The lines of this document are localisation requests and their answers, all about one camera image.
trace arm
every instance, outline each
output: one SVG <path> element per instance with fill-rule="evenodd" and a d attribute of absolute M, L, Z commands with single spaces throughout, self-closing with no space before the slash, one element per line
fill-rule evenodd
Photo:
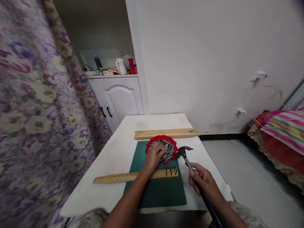
<path fill-rule="evenodd" d="M 164 153 L 164 149 L 159 145 L 155 145 L 149 150 L 143 169 L 116 204 L 102 228 L 131 227 L 146 183 L 154 173 Z"/>
<path fill-rule="evenodd" d="M 198 196 L 200 196 L 200 191 L 196 183 L 202 187 L 206 197 L 216 210 L 221 222 L 224 222 L 227 227 L 248 228 L 246 223 L 225 200 L 213 179 L 212 174 L 197 163 L 190 162 L 190 164 L 193 168 L 196 168 L 194 172 L 189 171 L 190 186 L 193 186 Z"/>

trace red dish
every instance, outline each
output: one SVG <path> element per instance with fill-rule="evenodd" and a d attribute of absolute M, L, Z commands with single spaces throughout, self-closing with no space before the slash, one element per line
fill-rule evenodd
<path fill-rule="evenodd" d="M 167 142 L 171 143 L 174 146 L 174 152 L 172 154 L 172 158 L 168 159 L 167 162 L 162 161 L 163 163 L 168 164 L 171 159 L 175 159 L 175 153 L 178 150 L 177 146 L 176 146 L 176 141 L 174 141 L 173 138 L 171 138 L 169 136 L 162 135 L 162 136 L 155 136 L 155 137 L 151 138 L 150 141 L 147 143 L 146 154 L 148 153 L 149 148 L 152 145 L 152 143 L 154 143 L 155 141 L 158 141 L 158 140 L 163 140 L 163 139 L 166 140 Z"/>

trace wooden board with holes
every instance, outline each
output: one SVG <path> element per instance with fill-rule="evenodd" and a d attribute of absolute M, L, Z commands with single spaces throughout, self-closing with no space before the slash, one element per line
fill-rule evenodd
<path fill-rule="evenodd" d="M 93 180 L 93 184 L 114 184 L 120 182 L 134 181 L 139 173 L 126 173 L 126 174 L 113 174 L 102 177 L 96 177 Z M 177 169 L 170 170 L 156 170 L 151 179 L 178 177 Z"/>

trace wooden strip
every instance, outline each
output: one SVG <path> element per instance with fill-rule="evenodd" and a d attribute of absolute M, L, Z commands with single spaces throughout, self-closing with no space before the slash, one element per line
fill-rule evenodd
<path fill-rule="evenodd" d="M 96 177 L 93 180 L 93 184 L 113 184 L 113 183 L 120 183 L 120 182 L 130 182 L 134 181 L 139 173 L 127 173 L 127 174 L 113 174 L 113 175 L 107 175 L 102 177 Z M 156 170 L 151 179 L 160 179 L 160 178 L 168 178 L 168 177 L 178 177 L 178 172 L 176 170 Z"/>
<path fill-rule="evenodd" d="M 142 139 L 151 139 L 158 134 L 142 134 L 142 135 L 134 135 L 134 139 L 142 140 Z M 185 133 L 168 133 L 167 136 L 172 138 L 193 138 L 194 136 L 200 136 L 201 133 L 198 131 L 195 132 L 185 132 Z"/>
<path fill-rule="evenodd" d="M 194 132 L 194 128 L 179 128 L 179 129 L 164 129 L 164 130 L 140 130 L 135 131 L 135 134 L 153 134 L 153 133 L 159 133 L 159 134 L 165 134 L 170 132 Z"/>

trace white countertop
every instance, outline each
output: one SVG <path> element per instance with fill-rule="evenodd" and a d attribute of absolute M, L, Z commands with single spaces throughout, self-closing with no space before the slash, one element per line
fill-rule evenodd
<path fill-rule="evenodd" d="M 128 78 L 128 77 L 138 77 L 138 74 L 116 74 L 116 75 L 87 75 L 87 79 L 97 79 L 97 78 Z"/>
<path fill-rule="evenodd" d="M 109 139 L 99 156 L 85 173 L 76 186 L 63 208 L 60 215 L 73 217 L 82 215 L 94 208 L 104 208 L 111 212 L 123 195 L 125 183 L 93 184 L 95 177 L 128 173 L 133 160 L 138 140 L 134 139 L 136 130 L 157 130 L 192 128 L 184 113 L 163 115 L 126 116 L 120 126 Z M 229 186 L 225 183 L 220 172 L 206 152 L 199 137 L 174 139 L 177 147 L 189 146 L 194 150 L 187 152 L 190 162 L 197 162 L 208 169 L 220 191 L 227 201 L 233 201 Z M 189 186 L 189 169 L 182 158 L 178 159 L 180 172 L 184 184 L 187 204 L 183 206 L 143 208 L 141 213 L 154 213 L 162 211 L 207 210 L 201 197 L 198 197 Z"/>

